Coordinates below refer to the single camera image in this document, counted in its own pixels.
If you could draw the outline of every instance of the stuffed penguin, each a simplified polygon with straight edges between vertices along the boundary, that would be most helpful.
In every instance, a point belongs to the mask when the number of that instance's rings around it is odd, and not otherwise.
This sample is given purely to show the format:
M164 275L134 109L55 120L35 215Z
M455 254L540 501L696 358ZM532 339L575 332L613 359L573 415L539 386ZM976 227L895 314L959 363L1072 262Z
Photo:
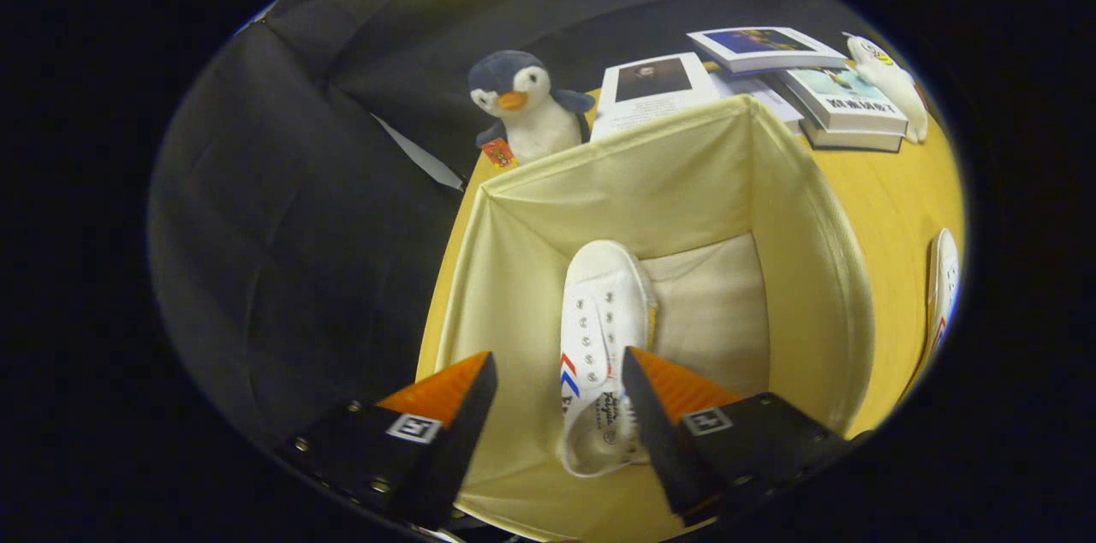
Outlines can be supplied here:
M880 47L871 41L853 34L848 36L848 52L856 61L856 71L877 87L895 106L902 111L910 125L905 139L914 145L925 142L928 136L928 113L917 93L916 83L910 72L894 64Z
M518 166L590 139L585 113L594 108L594 99L552 89L545 65L528 53L486 56L468 71L468 89L477 106L500 120L476 136L476 145L502 138Z

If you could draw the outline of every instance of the fabric storage bin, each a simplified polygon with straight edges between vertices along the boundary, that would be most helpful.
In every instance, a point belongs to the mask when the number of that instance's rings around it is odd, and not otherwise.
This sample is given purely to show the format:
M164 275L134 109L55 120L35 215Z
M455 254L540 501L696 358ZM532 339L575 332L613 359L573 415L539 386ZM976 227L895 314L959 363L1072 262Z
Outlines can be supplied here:
M846 432L872 361L856 237L783 122L733 97L480 186L435 366L482 350L498 364L458 508L544 541L686 531L651 466L579 479L556 454L563 279L594 239L620 241L650 274L655 353L741 395L773 391Z

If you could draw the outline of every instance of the stack of books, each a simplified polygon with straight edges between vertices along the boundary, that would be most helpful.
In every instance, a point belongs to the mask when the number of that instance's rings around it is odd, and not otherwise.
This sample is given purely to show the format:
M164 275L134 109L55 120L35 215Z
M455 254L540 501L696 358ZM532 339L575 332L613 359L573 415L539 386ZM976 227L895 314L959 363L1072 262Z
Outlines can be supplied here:
M803 114L814 148L897 152L909 121L846 57L788 27L732 27L688 34L728 72L770 71L772 86Z
M688 34L722 69L696 53L605 70L591 131L596 139L730 95L751 94L814 148L897 152L909 125L842 53L788 27L732 27Z

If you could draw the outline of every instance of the wooden table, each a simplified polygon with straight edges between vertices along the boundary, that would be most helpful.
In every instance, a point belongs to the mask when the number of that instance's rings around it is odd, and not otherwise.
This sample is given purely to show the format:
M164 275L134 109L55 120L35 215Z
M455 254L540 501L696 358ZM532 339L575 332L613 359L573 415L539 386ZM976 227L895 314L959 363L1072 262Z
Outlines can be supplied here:
M590 92L595 99L601 90ZM586 114L593 125L596 109ZM841 199L860 242L875 308L875 363L849 435L877 427L909 386L925 344L929 244L941 228L964 253L966 214L959 169L943 129L929 121L924 145L898 154L814 151L815 163ZM434 373L453 272L479 185L509 170L480 154L457 212L431 299L416 380Z

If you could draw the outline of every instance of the black fabric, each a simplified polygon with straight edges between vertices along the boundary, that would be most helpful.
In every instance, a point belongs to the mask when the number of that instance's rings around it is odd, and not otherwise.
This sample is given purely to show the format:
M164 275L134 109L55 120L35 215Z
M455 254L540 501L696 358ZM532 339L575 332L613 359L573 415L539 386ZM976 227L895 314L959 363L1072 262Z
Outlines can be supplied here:
M271 445L413 378L458 199L270 29L232 41L169 129L149 246L180 355Z
M586 91L692 50L686 32L751 24L888 47L835 0L278 1L197 80L153 177L151 269L187 370L265 446L411 382L459 199L367 112L469 177L492 124L466 87L482 56L529 52Z

